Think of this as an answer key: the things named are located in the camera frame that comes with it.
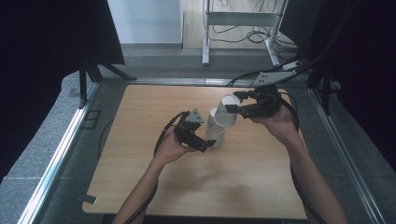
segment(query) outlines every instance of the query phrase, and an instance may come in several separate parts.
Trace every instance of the gray floor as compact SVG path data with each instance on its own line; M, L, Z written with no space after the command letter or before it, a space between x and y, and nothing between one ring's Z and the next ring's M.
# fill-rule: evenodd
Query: gray floor
M246 72L269 68L265 51L212 50L211 64L201 65L200 50L182 50L179 46L123 46L126 66L118 68L136 77L165 78L233 78ZM35 223L102 223L103 215L90 215L81 210L79 194L87 191L100 150L106 141L107 124L114 118L128 85L101 67L104 82L100 84L90 110L101 111L96 126L86 120L78 131L64 164L57 175ZM280 86L293 95L299 106L301 129L308 150L326 180L346 209L350 223L371 223L361 197L340 160L334 143L318 113L304 78L298 77ZM35 139L0 186L0 222L17 223L54 150L78 108L78 74L64 80L63 90ZM396 220L396 174L382 158L374 144L350 117L342 105L331 97L331 117L348 152L373 193L379 210L388 223Z

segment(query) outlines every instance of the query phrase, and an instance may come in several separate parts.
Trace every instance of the forearm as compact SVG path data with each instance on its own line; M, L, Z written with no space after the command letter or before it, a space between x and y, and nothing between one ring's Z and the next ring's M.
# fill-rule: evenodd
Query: forearm
M156 162L155 160L151 161L148 169L131 191L120 211L117 213L113 223L124 223L146 201L155 188L163 167L163 164ZM134 223L143 222L145 213L146 210L139 215Z
M302 192L315 210L327 223L347 223L343 207L310 157L302 138L292 138L285 147ZM307 216L311 223L316 222L310 214Z

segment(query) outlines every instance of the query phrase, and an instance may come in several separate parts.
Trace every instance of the white paper cup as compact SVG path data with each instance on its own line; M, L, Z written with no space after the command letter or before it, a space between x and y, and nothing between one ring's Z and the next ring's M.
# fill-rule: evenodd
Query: white paper cup
M221 98L215 113L215 122L223 127L231 127L236 123L237 113L228 113L226 105L240 105L239 98L234 95L225 95Z
M222 133L212 133L206 129L205 137L207 140L216 140L216 143L211 148L221 147L224 142L225 129Z
M214 107L209 111L209 118L207 119L206 128L212 133L222 133L224 132L225 127L219 125L215 121L216 110L218 110L218 108Z

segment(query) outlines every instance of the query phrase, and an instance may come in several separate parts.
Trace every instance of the cable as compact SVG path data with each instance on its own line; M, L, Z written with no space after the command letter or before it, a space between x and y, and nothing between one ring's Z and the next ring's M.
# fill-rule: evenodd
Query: cable
M246 73L244 75L241 75L239 77L235 77L233 78L229 83L227 83L227 85L225 85L226 87L232 87L233 84L235 83L236 80L244 78L244 77L256 77L258 76L260 73L268 73L268 72L273 72L279 68L281 68L283 65L293 62L295 60L297 60L299 58L299 56L294 56L293 58L291 58L290 60L286 61L285 63L282 63L279 66L274 66L273 68L267 69L267 70L261 70L261 71L255 71L255 72L250 72L250 73Z
M223 1L224 0L219 0L219 2L221 2L221 5L223 6L223 7L230 7L231 8L231 11L233 11L233 7L231 6L231 0L225 0L225 4L223 4Z
M297 180L297 177L293 171L293 168L291 167L291 164L290 164L290 173L291 173L291 179L293 181L294 187L296 188L297 193L300 196L301 200L303 201L303 204L305 205L305 207L314 216L314 218L318 221L318 223L326 224L326 221L323 219L323 217L317 212L317 210L315 210L315 208L312 206L312 204L305 197L305 195L301 189L301 186Z
M265 9L262 10L262 7L261 7L260 10L261 10L262 12L265 12L265 11L267 10L269 4L270 4L270 0L267 0L267 6L265 7Z
M273 13L275 12L276 3L277 3L277 0L275 0L275 3L274 3Z
M258 36L258 37L260 38L260 40L253 40L251 37L253 37L254 35L255 35L255 36ZM209 37L209 39L212 40L212 41L222 41L222 42L227 42L227 43L239 43L239 42L242 42L242 41L244 41L244 40L249 40L249 41L252 42L252 43L260 44L260 43L264 42L264 40L265 40L268 36L269 36L269 35L268 35L267 33L265 33L265 32L253 30L253 31L248 32L248 33L247 33L247 36L246 36L245 38L242 38L242 39L239 39L239 40L213 39L213 38L210 38L210 37Z
M254 6L254 8L251 10L251 12L254 12L254 9L259 5L260 1L261 1L261 0L257 1L257 4Z
M167 124L166 126L163 128L163 131L160 134L160 137L157 140L157 144L155 145L154 148L154 153L153 156L155 155L155 153L157 153L158 148L160 147L161 142L163 141L163 137L165 136L166 132L168 131L168 129L173 126L173 123L182 115L186 114L188 112L180 112L179 114L177 114L174 118L172 118ZM148 198L146 199L146 201L124 222L124 224L129 224L132 223L148 206L149 203L151 203L152 199L155 196L155 193L157 192L157 188L158 188L158 180L157 183L155 184L154 189L152 190L152 192L150 193L150 195L148 196Z
M239 27L239 26L233 26L233 27L231 27L231 28L229 28L229 29L227 29L227 30L223 30L223 31L216 31L216 30L215 30L215 26L212 25L213 32L215 32L216 34L222 34L222 33L231 31L232 29L235 29L236 27Z
M284 40L277 40L277 41L278 41L278 42L285 43L285 44L290 44L290 45L297 46L296 44L294 44L294 43L290 43L290 42L288 42L288 41L284 41Z
M296 101L296 99L295 99L292 95L288 94L287 92L280 91L279 93L289 96L289 98L293 101L294 110L295 110L295 112L296 112L296 114L297 114L297 112L298 112L297 109L298 109L298 108L297 108L297 101Z

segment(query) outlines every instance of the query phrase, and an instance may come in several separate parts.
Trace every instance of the hand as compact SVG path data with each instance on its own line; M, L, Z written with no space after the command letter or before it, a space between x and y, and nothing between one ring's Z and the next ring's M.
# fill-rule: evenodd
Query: hand
M154 155L154 160L161 165L165 165L172 161L177 161L180 157L188 152L196 151L192 147L182 146L175 136L175 127L170 127L163 136L163 141L158 147L157 153Z
M270 118L255 118L251 120L255 123L263 124L270 134L283 145L288 144L295 137L300 137L293 122L293 115L283 105Z

